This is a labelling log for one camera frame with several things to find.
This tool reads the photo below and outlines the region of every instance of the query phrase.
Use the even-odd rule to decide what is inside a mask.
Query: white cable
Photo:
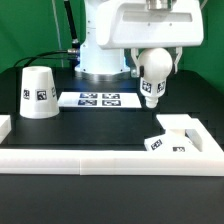
[[[208,0],[204,0],[202,3],[201,3],[201,10],[205,7],[205,5],[207,4]]]
[[[52,7],[53,7],[53,12],[54,12],[54,21],[55,21],[56,30],[57,30],[58,46],[59,46],[59,49],[62,50],[61,34],[60,34],[60,28],[59,28],[59,24],[58,24],[58,16],[57,16],[55,0],[52,0]],[[61,66],[62,66],[62,68],[64,67],[63,60],[61,60]]]

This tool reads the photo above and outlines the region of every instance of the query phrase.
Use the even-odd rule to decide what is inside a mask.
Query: white casing
[[[148,10],[146,0],[109,0],[98,7],[96,40],[102,48],[200,45],[203,23],[198,0],[177,0],[173,9]]]
[[[115,75],[128,72],[123,49],[103,50],[96,42],[96,12],[102,0],[85,0],[86,39],[80,47],[80,64],[77,72],[93,75]]]

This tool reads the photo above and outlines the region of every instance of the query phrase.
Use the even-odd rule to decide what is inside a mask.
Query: black cable
[[[68,24],[69,24],[69,28],[70,28],[71,37],[72,37],[72,40],[73,40],[72,47],[73,48],[79,48],[80,43],[78,41],[78,37],[77,37],[76,29],[75,29],[75,23],[74,23],[74,19],[73,19],[73,14],[72,14],[72,8],[71,8],[70,1],[69,0],[64,0],[64,5],[65,5],[66,13],[67,13],[67,18],[68,18]]]
[[[72,39],[75,40],[75,39],[77,39],[77,34],[76,34],[76,30],[75,30],[75,23],[73,20],[70,1],[64,0],[64,5],[65,5],[67,17],[68,17],[68,23],[69,23],[69,27],[70,27],[70,31],[71,31],[71,36],[72,36]]]
[[[50,57],[26,57],[26,58],[22,58],[20,60],[18,60],[13,67],[16,67],[20,62],[28,60],[28,59],[50,59],[50,60],[72,60],[72,58],[50,58]]]
[[[33,61],[35,61],[37,58],[43,58],[44,56],[48,55],[53,55],[53,54],[67,54],[67,50],[59,50],[59,51],[50,51],[50,52],[45,52],[42,54],[38,54],[35,57],[31,57],[31,59],[24,65],[24,67],[28,67]]]

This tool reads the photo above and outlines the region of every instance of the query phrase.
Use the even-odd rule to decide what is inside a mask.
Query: white paper strip
[[[136,93],[62,92],[59,107],[141,108]]]

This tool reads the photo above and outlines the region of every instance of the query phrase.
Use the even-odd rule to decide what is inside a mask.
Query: white block
[[[11,119],[9,115],[0,115],[0,143],[11,131]]]

